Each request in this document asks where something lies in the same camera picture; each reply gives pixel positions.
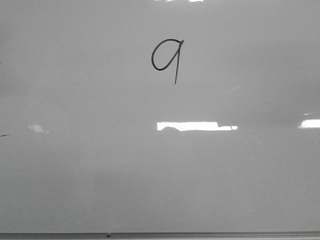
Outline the white whiteboard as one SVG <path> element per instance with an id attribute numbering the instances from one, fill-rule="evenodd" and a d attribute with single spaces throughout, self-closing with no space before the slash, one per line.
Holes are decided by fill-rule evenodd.
<path id="1" fill-rule="evenodd" d="M 320 228 L 317 0 L 3 0 L 3 233 Z"/>

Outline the grey aluminium whiteboard frame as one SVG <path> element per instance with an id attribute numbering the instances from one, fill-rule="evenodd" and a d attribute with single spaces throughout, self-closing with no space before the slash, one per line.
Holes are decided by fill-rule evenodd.
<path id="1" fill-rule="evenodd" d="M 18 232 L 1 233 L 2 240 L 126 240 L 126 239 L 294 239 L 318 240 L 319 231 L 267 232 Z"/>

